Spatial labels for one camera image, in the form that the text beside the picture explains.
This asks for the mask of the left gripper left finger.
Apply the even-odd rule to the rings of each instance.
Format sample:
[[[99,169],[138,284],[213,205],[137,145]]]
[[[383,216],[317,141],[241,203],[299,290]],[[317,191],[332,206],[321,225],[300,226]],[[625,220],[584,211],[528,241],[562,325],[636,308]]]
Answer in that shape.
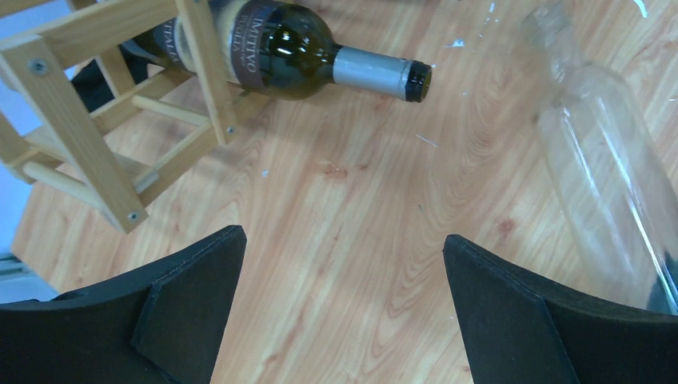
[[[246,243],[227,226],[52,300],[2,305],[2,382],[210,382]]]

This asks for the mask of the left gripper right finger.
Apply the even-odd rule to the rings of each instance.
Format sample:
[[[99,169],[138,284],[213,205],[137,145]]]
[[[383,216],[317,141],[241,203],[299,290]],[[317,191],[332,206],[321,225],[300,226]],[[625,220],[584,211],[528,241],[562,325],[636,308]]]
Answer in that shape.
[[[443,258],[474,382],[676,382],[676,317],[574,290],[459,234]]]

